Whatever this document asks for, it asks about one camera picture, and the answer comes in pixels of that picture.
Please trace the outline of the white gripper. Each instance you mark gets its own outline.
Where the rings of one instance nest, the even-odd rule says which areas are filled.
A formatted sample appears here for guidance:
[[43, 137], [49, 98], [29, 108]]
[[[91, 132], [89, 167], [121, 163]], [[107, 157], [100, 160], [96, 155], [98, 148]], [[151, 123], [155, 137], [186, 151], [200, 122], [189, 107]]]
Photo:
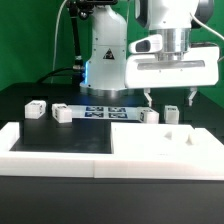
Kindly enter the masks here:
[[219, 54], [218, 46], [209, 46], [191, 48], [183, 60], [158, 61], [154, 55], [133, 55], [127, 60], [125, 85], [144, 89], [150, 108], [150, 88], [191, 87], [187, 99], [188, 106], [192, 106], [197, 86], [218, 82]]

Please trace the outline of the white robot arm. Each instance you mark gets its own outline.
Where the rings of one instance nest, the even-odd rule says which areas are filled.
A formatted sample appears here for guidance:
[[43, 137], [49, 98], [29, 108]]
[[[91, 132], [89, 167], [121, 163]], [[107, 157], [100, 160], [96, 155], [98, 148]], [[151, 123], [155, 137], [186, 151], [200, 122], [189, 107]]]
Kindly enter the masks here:
[[82, 17], [91, 17], [92, 55], [80, 89], [112, 97], [123, 91], [199, 86], [218, 82], [219, 47], [192, 43], [190, 32], [211, 18], [214, 0], [134, 0], [135, 19], [149, 31], [128, 43], [128, 23], [111, 6], [118, 0], [79, 0]]

